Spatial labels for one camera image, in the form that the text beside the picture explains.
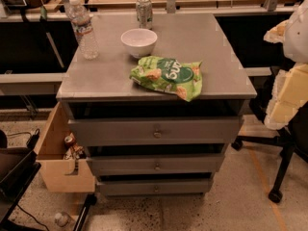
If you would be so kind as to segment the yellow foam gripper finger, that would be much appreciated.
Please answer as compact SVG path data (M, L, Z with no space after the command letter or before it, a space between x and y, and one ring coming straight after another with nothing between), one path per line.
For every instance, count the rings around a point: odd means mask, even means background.
M264 123L271 130L279 130L308 102L308 64L296 63L289 71L279 70L271 95Z
M264 35L264 41L270 43L283 43L285 41L285 29L287 20L278 23L276 26L267 31Z

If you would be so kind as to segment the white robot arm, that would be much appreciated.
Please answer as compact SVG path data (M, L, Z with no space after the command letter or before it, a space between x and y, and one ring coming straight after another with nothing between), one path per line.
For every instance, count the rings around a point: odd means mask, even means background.
M308 0L285 20L271 28L264 40L283 44L284 56L295 65L279 70L266 109L265 125L271 130L286 126L308 101Z

